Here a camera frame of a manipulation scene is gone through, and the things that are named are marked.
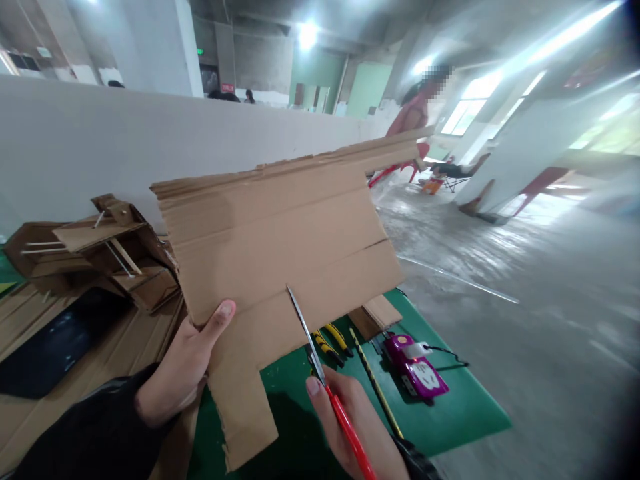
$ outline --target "yellow pliers handle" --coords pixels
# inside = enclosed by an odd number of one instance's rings
[[[332,323],[326,325],[325,328],[329,330],[329,333],[332,334],[333,338],[335,338],[336,342],[338,342],[338,345],[340,345],[342,352],[348,357],[353,357],[353,352],[347,346],[347,342],[345,342],[345,338],[342,336],[342,333],[340,333],[340,330],[338,330]]]
[[[322,336],[322,333],[320,333],[320,330],[311,332],[311,336],[320,347],[320,350],[324,352],[324,354],[326,354],[330,359],[336,362],[336,364],[340,368],[345,366],[345,361],[342,360],[342,358],[340,358],[340,355],[338,355],[338,352],[336,352],[334,349],[331,348],[331,346],[327,343],[325,338]]]

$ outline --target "wooden stick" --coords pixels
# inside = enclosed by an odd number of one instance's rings
[[[105,216],[105,211],[102,210],[102,212],[100,212],[100,216],[98,217],[98,220],[95,221],[95,225],[93,226],[93,228],[96,228],[100,224],[100,220],[102,220],[102,217],[104,216]]]
[[[31,247],[32,245],[62,245],[62,242],[27,242],[26,246]]]
[[[133,260],[131,260],[131,257],[129,256],[129,254],[124,250],[124,248],[122,248],[122,245],[120,245],[120,242],[118,242],[118,239],[114,238],[109,241],[115,247],[115,249],[118,250],[118,252],[120,252],[120,255],[122,255],[122,258],[124,258],[124,260],[126,260],[126,262],[129,264],[132,270],[136,272],[138,275],[142,275],[142,270],[140,270],[138,266],[133,262]]]
[[[122,270],[124,270],[125,272],[127,272],[127,275],[129,276],[129,278],[135,278],[135,275],[132,275],[131,272],[129,272],[129,270],[127,270],[126,266],[124,263],[122,263],[122,260],[120,260],[120,257],[118,257],[118,255],[116,254],[116,252],[113,251],[113,248],[111,248],[109,242],[106,242],[105,245],[107,246],[107,248],[109,249],[109,251],[113,254],[113,256],[115,257],[116,260],[118,260],[118,263],[120,264],[120,266],[122,267]]]
[[[27,254],[27,253],[51,253],[51,252],[55,252],[55,251],[69,251],[67,249],[49,249],[49,250],[22,250],[23,255]]]

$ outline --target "green wall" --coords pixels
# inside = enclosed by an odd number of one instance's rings
[[[365,119],[370,107],[378,108],[390,74],[390,65],[381,63],[358,65],[347,104],[347,116]]]
[[[292,105],[295,100],[295,86],[298,83],[329,87],[331,90],[329,90],[325,111],[333,113],[345,60],[344,55],[332,55],[318,47],[310,51],[300,51],[296,47],[293,51],[289,104]]]

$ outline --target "corrugated cardboard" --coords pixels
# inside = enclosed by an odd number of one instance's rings
[[[116,292],[105,279],[86,284],[65,297],[48,298],[24,285],[0,301],[0,361],[50,322],[88,288],[98,285]],[[0,395],[0,475],[14,469],[33,442],[65,410],[104,382],[132,375],[164,354],[175,325],[181,321],[182,300],[174,297],[153,315],[132,308],[102,343],[88,352],[65,378],[40,400]],[[193,418],[181,419],[190,425]],[[176,444],[171,460],[187,464],[191,445]]]
[[[76,253],[54,251],[52,253],[23,254],[24,250],[47,250],[62,248],[63,245],[28,246],[28,242],[55,242],[58,240],[53,230],[62,227],[63,223],[28,222],[22,225],[11,236],[4,246],[4,252],[20,275],[26,279],[63,275],[91,269],[91,264]],[[52,280],[43,280],[39,286],[51,287]]]
[[[259,370],[306,342],[286,284],[316,330],[402,282],[365,172],[416,158],[412,135],[151,187],[194,322],[238,306],[209,365],[229,470],[278,435]]]
[[[365,341],[369,341],[402,320],[402,315],[384,296],[378,295],[349,312],[349,318]]]
[[[68,223],[53,233],[68,250],[80,254],[94,269],[129,294],[138,308],[146,312],[156,310],[179,290],[173,274],[173,259],[132,204],[122,202],[110,193],[91,201],[101,213]],[[115,256],[117,246],[109,243],[113,240],[119,242],[142,274],[134,271],[122,252]]]

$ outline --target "cable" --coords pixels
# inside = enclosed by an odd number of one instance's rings
[[[434,347],[432,345],[430,345],[429,348],[431,350],[443,351],[445,353],[453,355],[455,357],[456,362],[458,362],[460,364],[460,365],[456,365],[456,367],[462,368],[462,367],[468,367],[469,366],[469,362],[468,361],[460,360],[458,355],[456,353],[452,352],[451,350],[447,350],[447,349],[440,348],[440,347]],[[440,368],[436,368],[435,370],[436,371],[440,371],[442,369],[450,370],[451,368],[450,367],[440,367]]]

